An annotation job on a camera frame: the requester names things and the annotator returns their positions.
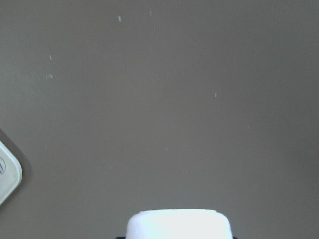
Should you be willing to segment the pink plastic cup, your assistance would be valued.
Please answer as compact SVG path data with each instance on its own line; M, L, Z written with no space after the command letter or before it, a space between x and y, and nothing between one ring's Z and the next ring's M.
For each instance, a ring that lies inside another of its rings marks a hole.
M232 239L226 216L210 209L140 211L127 223L127 239Z

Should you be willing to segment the cream plastic tray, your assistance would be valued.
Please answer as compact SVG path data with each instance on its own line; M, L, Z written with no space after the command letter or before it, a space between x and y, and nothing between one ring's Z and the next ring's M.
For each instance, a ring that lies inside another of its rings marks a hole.
M22 181L22 166L13 153L0 142L0 204L15 191Z

